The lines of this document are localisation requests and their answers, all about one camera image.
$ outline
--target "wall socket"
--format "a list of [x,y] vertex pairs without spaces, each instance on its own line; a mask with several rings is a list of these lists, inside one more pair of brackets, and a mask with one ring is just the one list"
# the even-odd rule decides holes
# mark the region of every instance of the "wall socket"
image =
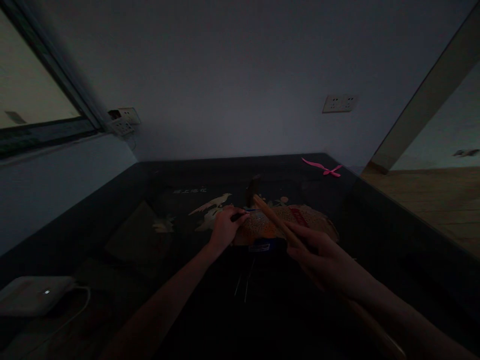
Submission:
[[348,113],[357,104],[358,96],[351,94],[328,95],[322,113]]
[[118,111],[122,119],[125,119],[129,124],[133,125],[140,125],[142,122],[140,121],[139,115],[135,111],[133,107],[119,107]]
[[108,126],[115,134],[121,137],[130,133],[133,133],[135,131],[132,125],[130,125],[129,122],[125,120],[123,117],[109,122]]

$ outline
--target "right hand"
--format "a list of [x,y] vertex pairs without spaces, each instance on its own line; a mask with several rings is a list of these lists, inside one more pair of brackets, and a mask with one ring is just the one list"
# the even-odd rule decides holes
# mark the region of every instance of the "right hand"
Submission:
[[314,276],[318,287],[343,293],[357,301],[368,301],[382,285],[350,255],[338,246],[326,233],[286,221],[285,224],[297,236],[306,240],[318,255],[298,248],[288,247],[287,253]]

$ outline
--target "bird print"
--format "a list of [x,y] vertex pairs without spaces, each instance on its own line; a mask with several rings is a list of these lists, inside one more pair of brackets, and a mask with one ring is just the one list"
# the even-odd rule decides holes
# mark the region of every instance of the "bird print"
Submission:
[[189,213],[188,215],[192,215],[194,213],[197,213],[197,212],[201,212],[203,210],[207,210],[209,207],[215,205],[217,208],[220,207],[220,205],[222,205],[224,202],[227,201],[227,199],[229,198],[229,196],[232,195],[231,193],[224,193],[222,196],[220,197],[216,197],[214,198],[213,200],[210,200],[209,202],[207,202],[206,204],[203,204],[202,206],[200,206],[199,208],[196,208],[195,210],[193,210],[191,213]]

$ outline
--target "white object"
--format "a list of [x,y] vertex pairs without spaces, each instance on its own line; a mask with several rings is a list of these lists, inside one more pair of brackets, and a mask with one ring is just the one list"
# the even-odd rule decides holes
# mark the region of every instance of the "white object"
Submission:
[[140,125],[139,115],[133,107],[119,107],[118,111],[121,114],[122,119],[125,119],[129,124]]
[[71,276],[21,276],[0,291],[0,316],[45,315],[74,287]]
[[322,113],[348,113],[351,112],[357,104],[357,95],[328,95],[323,105]]
[[197,213],[197,212],[202,212],[203,210],[206,210],[209,207],[212,207],[213,205],[215,205],[218,208],[221,204],[223,204],[224,202],[227,201],[227,199],[229,198],[230,195],[232,195],[232,194],[226,192],[222,196],[216,197],[216,198],[210,200],[209,202],[203,204],[202,206],[196,208],[195,210],[193,210],[188,215],[192,215],[192,214]]
[[123,117],[109,122],[108,126],[115,134],[121,137],[135,131],[132,125],[130,125]]

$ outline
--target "pink bow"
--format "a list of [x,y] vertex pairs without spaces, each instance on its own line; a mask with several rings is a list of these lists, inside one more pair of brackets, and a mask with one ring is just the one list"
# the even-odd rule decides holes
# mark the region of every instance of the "pink bow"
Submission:
[[342,165],[338,165],[336,168],[332,169],[332,170],[328,170],[326,167],[324,167],[322,164],[319,164],[317,162],[310,162],[310,161],[307,161],[305,160],[303,157],[301,158],[304,162],[306,162],[308,165],[312,165],[314,167],[317,167],[317,168],[320,168],[322,170],[325,170],[323,172],[323,175],[328,175],[328,174],[332,174],[334,177],[336,178],[339,178],[341,175],[339,173],[336,173],[335,171],[337,171],[338,169],[340,169],[342,167]]

